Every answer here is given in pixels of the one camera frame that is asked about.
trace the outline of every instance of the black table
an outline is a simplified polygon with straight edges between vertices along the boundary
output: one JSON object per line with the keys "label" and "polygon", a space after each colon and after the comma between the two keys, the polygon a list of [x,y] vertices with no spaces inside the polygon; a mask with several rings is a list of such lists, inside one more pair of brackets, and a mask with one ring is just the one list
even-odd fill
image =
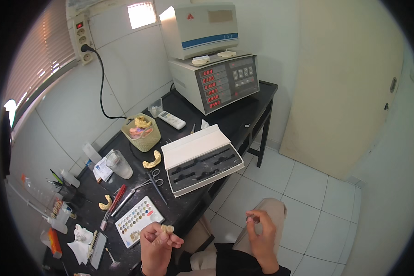
{"label": "black table", "polygon": [[[165,110],[186,121],[186,126],[181,130],[176,130],[166,122],[157,119],[156,122],[161,133],[161,140],[150,151],[145,153],[140,152],[132,146],[134,154],[140,160],[151,162],[155,159],[153,156],[154,150],[162,152],[161,146],[165,145],[166,141],[169,141],[169,139],[175,141],[187,136],[190,134],[193,124],[196,124],[195,131],[200,130],[201,119],[204,119],[210,125],[218,124],[221,131],[230,139],[232,145],[238,149],[241,156],[246,152],[258,156],[257,166],[260,167],[270,124],[273,96],[276,93],[278,86],[263,81],[260,81],[259,84],[260,91],[258,93],[225,106],[208,116],[204,116],[176,90],[170,91],[162,97]],[[264,126],[264,130],[260,150],[257,151],[249,148],[262,126]],[[100,150],[99,153],[101,156],[105,156],[111,149],[121,151],[134,171],[134,174],[130,179],[125,180],[117,174],[113,174],[111,176],[112,181],[109,180],[108,183],[102,182],[101,184],[97,184],[94,174],[87,168],[85,168],[77,177],[81,182],[78,190],[85,194],[86,198],[92,203],[85,202],[83,207],[74,210],[77,214],[77,219],[70,218],[68,220],[66,224],[68,233],[66,235],[58,232],[58,239],[63,252],[61,259],[54,259],[51,252],[47,250],[44,257],[44,264],[52,268],[62,269],[63,265],[61,261],[63,261],[70,275],[72,275],[72,273],[80,272],[89,273],[92,276],[107,275],[111,273],[116,273],[116,275],[127,275],[129,273],[135,274],[135,267],[141,262],[140,244],[138,243],[130,249],[127,249],[123,244],[114,223],[130,210],[135,203],[147,195],[154,202],[160,213],[165,217],[166,220],[163,223],[174,225],[174,232],[180,237],[184,237],[203,215],[207,207],[209,207],[210,203],[229,178],[229,176],[224,177],[191,193],[175,198],[168,185],[164,162],[161,162],[156,168],[161,170],[159,176],[164,179],[164,185],[159,188],[169,205],[164,204],[152,185],[146,185],[135,192],[114,218],[109,217],[107,228],[103,232],[108,238],[106,246],[112,253],[114,259],[121,262],[121,266],[116,270],[110,270],[109,266],[112,261],[106,252],[103,253],[98,270],[95,270],[90,265],[90,262],[88,262],[86,266],[78,265],[73,251],[67,246],[68,242],[74,240],[75,224],[80,224],[91,232],[100,230],[100,223],[105,211],[100,210],[98,203],[106,203],[104,196],[108,193],[112,196],[123,184],[127,186],[124,195],[126,196],[129,189],[148,179],[147,175],[144,174],[142,164],[139,163],[130,152],[129,144],[130,142],[120,131]]]}

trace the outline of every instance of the door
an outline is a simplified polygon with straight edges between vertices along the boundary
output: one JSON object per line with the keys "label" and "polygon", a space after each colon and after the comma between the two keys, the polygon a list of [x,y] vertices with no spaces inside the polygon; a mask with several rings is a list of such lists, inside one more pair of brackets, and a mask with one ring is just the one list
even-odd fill
{"label": "door", "polygon": [[403,37],[378,1],[300,0],[300,18],[296,89],[279,152],[344,179],[384,123],[386,104],[392,108]]}

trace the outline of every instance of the hand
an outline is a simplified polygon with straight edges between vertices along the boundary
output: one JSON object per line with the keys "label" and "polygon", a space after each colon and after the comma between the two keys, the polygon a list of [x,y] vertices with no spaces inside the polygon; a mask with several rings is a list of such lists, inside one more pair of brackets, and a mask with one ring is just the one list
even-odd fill
{"label": "hand", "polygon": [[[273,253],[275,246],[276,225],[271,221],[267,212],[262,210],[246,211],[248,240],[252,253],[257,259],[264,274],[273,274],[279,270],[278,260]],[[255,232],[255,222],[262,223],[262,234]]]}
{"label": "hand", "polygon": [[146,276],[163,276],[172,255],[172,247],[180,248],[184,240],[175,234],[167,235],[161,224],[153,222],[141,230],[141,262]]}

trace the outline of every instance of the black foam insert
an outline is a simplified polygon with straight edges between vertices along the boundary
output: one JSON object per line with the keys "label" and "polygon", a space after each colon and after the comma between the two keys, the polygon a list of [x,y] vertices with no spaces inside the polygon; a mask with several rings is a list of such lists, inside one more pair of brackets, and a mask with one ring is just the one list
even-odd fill
{"label": "black foam insert", "polygon": [[242,163],[229,144],[169,170],[173,191],[190,187]]}

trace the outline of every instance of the pen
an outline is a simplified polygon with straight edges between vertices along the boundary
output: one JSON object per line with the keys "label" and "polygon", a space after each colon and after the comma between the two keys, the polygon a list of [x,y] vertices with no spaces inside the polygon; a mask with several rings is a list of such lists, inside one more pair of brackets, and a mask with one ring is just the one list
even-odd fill
{"label": "pen", "polygon": [[52,173],[52,175],[58,180],[58,182],[60,182],[60,184],[63,184],[63,181],[61,181],[61,179],[54,173],[53,170],[49,169]]}
{"label": "pen", "polygon": [[158,189],[158,186],[156,185],[155,179],[150,175],[149,172],[147,172],[147,175],[149,176],[150,180],[152,181],[152,184],[155,186],[156,191],[158,191],[160,197],[162,198],[162,200],[164,201],[164,203],[166,203],[166,205],[169,205],[166,200],[164,199],[164,196],[162,195],[161,191]]}

